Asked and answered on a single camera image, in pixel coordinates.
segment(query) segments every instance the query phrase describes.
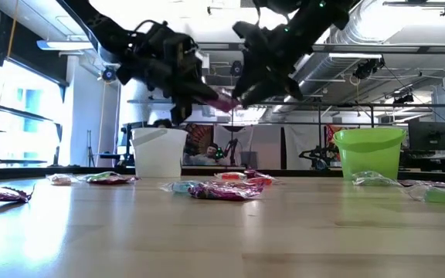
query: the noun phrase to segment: ceiling pipe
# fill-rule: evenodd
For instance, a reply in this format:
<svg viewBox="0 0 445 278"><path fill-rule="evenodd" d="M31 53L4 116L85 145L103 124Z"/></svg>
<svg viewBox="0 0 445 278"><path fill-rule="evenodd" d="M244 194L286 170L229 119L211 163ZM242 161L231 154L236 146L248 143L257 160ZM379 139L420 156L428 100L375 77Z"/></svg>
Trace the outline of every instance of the ceiling pipe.
<svg viewBox="0 0 445 278"><path fill-rule="evenodd" d="M384 0L365 0L357 5L350 13L350 22L341 31L332 29L327 43L336 44L379 44L395 35L406 23L402 20L388 20L392 18L389 6L383 6ZM333 58L329 53L313 53L307 62L293 75L295 80L336 80L351 67L356 65L359 58ZM315 94L327 87L330 83L301 82L300 89L303 94ZM294 106L282 106L273 110L270 115L289 113Z"/></svg>
<svg viewBox="0 0 445 278"><path fill-rule="evenodd" d="M330 110L331 108L332 108L332 106L328 107L328 109L326 109L326 110L324 111L324 113L322 113L321 117L323 117L327 112L329 112L329 110Z"/></svg>

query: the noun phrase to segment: computer monitor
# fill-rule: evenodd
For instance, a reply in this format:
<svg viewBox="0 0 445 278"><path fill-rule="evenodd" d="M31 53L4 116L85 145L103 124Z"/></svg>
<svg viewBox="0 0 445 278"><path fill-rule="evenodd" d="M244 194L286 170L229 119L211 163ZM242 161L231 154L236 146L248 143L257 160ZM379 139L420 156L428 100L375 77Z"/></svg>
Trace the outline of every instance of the computer monitor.
<svg viewBox="0 0 445 278"><path fill-rule="evenodd" d="M409 149L414 151L445 151L445 123L408 123Z"/></svg>

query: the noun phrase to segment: wooden table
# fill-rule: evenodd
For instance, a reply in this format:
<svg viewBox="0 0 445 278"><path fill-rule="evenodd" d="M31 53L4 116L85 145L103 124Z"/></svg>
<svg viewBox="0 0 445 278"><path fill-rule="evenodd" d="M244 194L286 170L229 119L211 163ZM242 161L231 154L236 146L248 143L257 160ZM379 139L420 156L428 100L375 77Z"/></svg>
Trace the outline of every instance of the wooden table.
<svg viewBox="0 0 445 278"><path fill-rule="evenodd" d="M0 204L0 277L445 277L444 205L283 180L249 202L41 181L29 204Z"/></svg>

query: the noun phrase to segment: white wall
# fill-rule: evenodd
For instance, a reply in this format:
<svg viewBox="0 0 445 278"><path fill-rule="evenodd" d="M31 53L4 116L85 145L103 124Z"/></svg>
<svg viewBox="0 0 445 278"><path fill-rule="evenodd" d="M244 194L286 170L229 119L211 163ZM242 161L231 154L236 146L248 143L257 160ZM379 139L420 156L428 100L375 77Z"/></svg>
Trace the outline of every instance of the white wall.
<svg viewBox="0 0 445 278"><path fill-rule="evenodd" d="M104 86L103 81L84 69L78 57L68 59L67 79L70 87L65 94L63 140L59 163L88 166L87 131L92 132L91 147L94 154L109 151L114 153L117 130L118 91L112 86ZM97 166L112 165L111 160L97 160Z"/></svg>

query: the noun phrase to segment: white plastic container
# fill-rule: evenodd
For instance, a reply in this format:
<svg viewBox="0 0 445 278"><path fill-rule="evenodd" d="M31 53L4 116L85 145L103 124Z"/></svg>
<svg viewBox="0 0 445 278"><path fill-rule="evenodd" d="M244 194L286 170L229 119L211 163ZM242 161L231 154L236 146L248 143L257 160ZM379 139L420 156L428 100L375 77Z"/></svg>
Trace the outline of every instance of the white plastic container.
<svg viewBox="0 0 445 278"><path fill-rule="evenodd" d="M168 128L132 130L135 172L140 178L179 178L182 175L186 131Z"/></svg>

